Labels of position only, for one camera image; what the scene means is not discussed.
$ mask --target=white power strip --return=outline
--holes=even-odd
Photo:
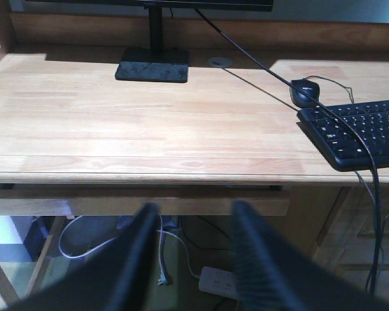
[[[200,274],[199,290],[230,299],[238,300],[239,298],[236,292],[234,274],[220,269],[203,267]]]

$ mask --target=black mouse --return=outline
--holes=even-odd
[[[291,84],[296,88],[302,90],[311,98],[318,100],[318,97],[320,96],[320,86],[316,82],[307,79],[301,79],[291,80]],[[313,102],[311,99],[304,96],[303,94],[297,92],[292,87],[290,87],[290,94],[292,102],[300,108],[310,108],[317,106],[315,102]]]

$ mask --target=black cable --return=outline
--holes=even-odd
[[[222,298],[220,301],[217,302],[217,304],[213,307],[212,311],[218,311],[218,309],[220,308],[221,305],[223,305],[223,303],[225,301],[227,301],[228,298]]]
[[[267,73],[272,75],[273,77],[277,78],[279,81],[283,82],[284,84],[288,85],[292,89],[296,90],[298,93],[304,95],[306,98],[310,99],[312,102],[314,102],[316,105],[321,107],[321,112],[329,117],[330,119],[334,120],[336,123],[340,123],[345,127],[347,130],[349,130],[354,137],[357,138],[357,141],[362,145],[363,149],[365,149],[370,163],[371,163],[371,174],[373,177],[373,184],[375,185],[375,249],[373,252],[373,263],[371,265],[370,269],[370,290],[369,294],[374,295],[375,293],[375,287],[376,287],[376,276],[377,276],[377,264],[379,261],[379,251],[381,248],[381,199],[380,199],[380,185],[379,185],[379,174],[377,172],[377,167],[375,160],[369,150],[369,148],[366,146],[366,143],[363,141],[363,139],[360,137],[360,135],[341,117],[339,117],[336,113],[332,112],[328,107],[324,106],[321,102],[318,100],[310,97],[308,94],[306,94],[304,91],[299,89],[296,86],[293,86],[290,82],[282,78],[281,76],[277,75],[275,72],[273,72],[271,69],[265,67],[261,62],[256,60],[250,53],[248,53],[246,50],[244,50],[239,44],[234,42],[230,37],[228,37],[224,32],[222,32],[215,24],[213,24],[210,20],[208,20],[205,15],[201,13],[198,9],[195,9],[196,13],[199,14],[199,16],[208,23],[213,29],[215,29],[223,38],[225,38],[227,41],[229,41],[233,46],[235,46],[238,50],[240,50],[243,54],[245,54],[249,59],[251,59],[254,63],[256,63],[260,68],[264,69]]]
[[[355,103],[355,98],[353,97],[353,89],[352,89],[351,87],[349,87],[349,86],[344,86],[343,84],[341,84],[341,83],[339,83],[339,82],[337,82],[337,81],[334,81],[334,80],[332,80],[332,79],[326,78],[326,77],[324,77],[324,76],[311,75],[311,76],[306,76],[304,79],[310,80],[310,79],[312,79],[312,78],[327,80],[327,81],[330,81],[330,82],[332,82],[332,83],[337,84],[338,86],[343,87],[343,88],[348,92],[348,94],[349,94],[350,102],[351,102],[352,104]]]
[[[389,213],[383,218],[383,222],[382,222],[382,236],[384,235],[384,227],[386,225],[386,222],[388,221],[388,218],[389,218]]]
[[[219,228],[217,225],[211,223],[209,220],[207,220],[206,218],[202,217],[202,216],[199,216],[199,215],[196,215],[196,217],[200,218],[201,220],[203,220],[204,222],[207,222],[209,225],[211,225],[212,227],[214,227],[217,231],[220,231],[224,236],[226,236],[228,238],[228,240],[231,242],[231,238],[229,237],[229,234],[227,234],[225,231],[223,231],[221,228]]]
[[[201,216],[199,216],[200,219],[203,219],[204,221],[206,221],[209,225],[213,226],[214,228],[216,228],[217,230],[219,230],[223,235],[225,235],[227,238],[229,238],[228,234],[226,232],[224,232],[223,230],[221,230],[221,228],[219,228],[218,226],[216,226],[215,224],[212,224],[211,222],[207,221],[205,218],[202,218]],[[192,244],[195,248],[197,249],[200,249],[202,251],[228,251],[229,249],[228,248],[203,248],[202,246],[199,246],[198,244],[196,244],[195,242],[193,242],[192,239],[190,239],[186,232],[185,232],[185,229],[184,229],[184,222],[183,222],[183,219],[184,217],[182,217],[182,221],[181,221],[181,224],[180,224],[180,227],[182,229],[182,233],[183,233],[183,236],[185,237],[185,239],[190,243]]]

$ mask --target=drawer front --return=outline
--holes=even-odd
[[[0,215],[134,214],[144,203],[160,206],[162,214],[227,215],[233,200],[250,202],[262,215],[284,216],[289,191],[234,189],[216,186],[96,187],[14,185],[0,188]]]

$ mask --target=monitor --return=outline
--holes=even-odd
[[[270,12],[274,0],[34,0],[51,3],[128,5],[148,8],[150,48],[129,47],[119,63],[117,80],[186,82],[189,53],[163,48],[163,15],[166,8],[208,8]]]

